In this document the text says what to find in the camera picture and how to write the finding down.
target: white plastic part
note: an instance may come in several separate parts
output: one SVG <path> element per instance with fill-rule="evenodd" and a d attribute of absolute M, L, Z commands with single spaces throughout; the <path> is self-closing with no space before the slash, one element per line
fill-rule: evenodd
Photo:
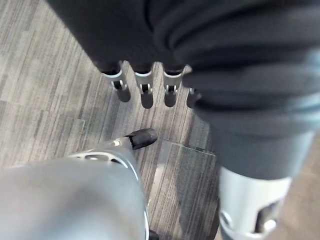
<path fill-rule="evenodd" d="M 264 239 L 276 227 L 276 221 L 265 222 L 265 232 L 255 233 L 260 210 L 283 201 L 292 179 L 254 179 L 225 167 L 220 170 L 219 197 L 221 226 L 232 239 Z"/>

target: dark gray fabric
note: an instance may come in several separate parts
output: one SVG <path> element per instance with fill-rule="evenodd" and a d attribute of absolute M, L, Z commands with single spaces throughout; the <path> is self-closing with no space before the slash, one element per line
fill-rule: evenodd
<path fill-rule="evenodd" d="M 320 0 L 48 0 L 93 63 L 189 64 L 219 163 L 298 174 L 320 127 Z"/>

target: wooden floor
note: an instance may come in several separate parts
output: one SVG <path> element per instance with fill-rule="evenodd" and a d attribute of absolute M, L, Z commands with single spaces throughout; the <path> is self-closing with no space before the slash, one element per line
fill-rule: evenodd
<path fill-rule="evenodd" d="M 209 149 L 209 127 L 187 108 L 185 88 L 176 106 L 166 107 L 161 65 L 153 71 L 151 109 L 141 106 L 127 62 L 132 97 L 119 102 L 45 1 L 0 0 L 0 166 L 57 158 L 154 128 L 159 140 L 136 152 L 151 227 L 162 240 L 212 240 L 219 225 L 217 168 L 212 154 L 198 150 Z M 320 239 L 319 145 L 317 138 L 274 239 Z"/>

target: gray wood grain floor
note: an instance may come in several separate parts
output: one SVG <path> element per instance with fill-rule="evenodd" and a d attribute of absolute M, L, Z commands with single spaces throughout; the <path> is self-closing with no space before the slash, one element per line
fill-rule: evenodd
<path fill-rule="evenodd" d="M 154 128 L 159 140 L 136 152 L 151 227 L 165 240 L 212 240 L 219 224 L 215 159 L 184 147 L 208 149 L 208 125 L 187 108 L 185 88 L 175 107 L 165 106 L 161 65 L 153 67 L 154 106 L 148 110 L 132 69 L 127 62 L 123 68 L 129 103 L 118 101 L 44 0 L 0 0 L 0 167 L 58 158 Z M 319 146 L 318 136 L 270 239 L 320 239 Z"/>

